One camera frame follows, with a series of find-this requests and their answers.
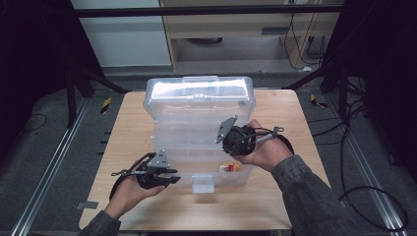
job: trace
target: human arm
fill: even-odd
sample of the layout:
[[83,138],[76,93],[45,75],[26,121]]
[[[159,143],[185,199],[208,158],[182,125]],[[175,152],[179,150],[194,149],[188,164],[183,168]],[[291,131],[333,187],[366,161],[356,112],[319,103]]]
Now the human arm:
[[[261,128],[256,120],[248,125]],[[251,154],[234,158],[271,173],[282,191],[295,235],[362,235],[331,188],[280,139],[257,144]]]
[[119,218],[142,200],[162,192],[165,186],[143,189],[134,176],[128,176],[117,187],[112,199],[79,235],[117,235],[120,228]]

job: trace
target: transparent box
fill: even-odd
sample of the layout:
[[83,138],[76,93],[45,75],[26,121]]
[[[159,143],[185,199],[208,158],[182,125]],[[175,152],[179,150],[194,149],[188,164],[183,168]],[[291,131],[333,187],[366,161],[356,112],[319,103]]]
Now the transparent box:
[[144,108],[154,121],[151,141],[178,170],[181,180],[175,186],[212,193],[214,186],[245,184],[253,166],[238,163],[239,171],[220,171],[234,159],[215,139],[220,122],[237,115],[235,125],[243,126],[255,106],[249,77],[150,79]]

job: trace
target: sweater sleeve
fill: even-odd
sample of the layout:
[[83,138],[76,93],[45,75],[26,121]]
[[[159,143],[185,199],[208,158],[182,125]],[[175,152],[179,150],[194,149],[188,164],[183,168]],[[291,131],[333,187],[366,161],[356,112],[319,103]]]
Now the sweater sleeve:
[[331,188],[299,155],[281,161],[271,174],[295,235],[363,235]]
[[121,222],[112,218],[104,210],[98,213],[95,218],[84,228],[79,235],[81,236],[117,236]]

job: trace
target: black pole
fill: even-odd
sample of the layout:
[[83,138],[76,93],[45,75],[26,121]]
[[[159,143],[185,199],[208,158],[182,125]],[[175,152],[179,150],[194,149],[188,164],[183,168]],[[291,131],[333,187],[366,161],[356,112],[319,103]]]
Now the black pole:
[[204,7],[162,7],[162,8],[123,8],[123,9],[83,9],[74,11],[53,11],[49,14],[74,16],[78,18],[109,17],[150,17],[187,15],[235,15],[267,13],[339,13],[361,9],[361,5],[343,4],[316,5],[249,5],[249,6],[204,6]]

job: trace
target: wrist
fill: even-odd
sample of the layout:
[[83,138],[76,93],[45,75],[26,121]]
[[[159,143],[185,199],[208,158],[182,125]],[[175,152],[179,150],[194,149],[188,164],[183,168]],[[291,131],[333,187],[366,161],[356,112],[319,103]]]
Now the wrist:
[[125,213],[121,205],[111,201],[105,207],[104,212],[106,212],[109,216],[111,216],[114,219],[119,219]]

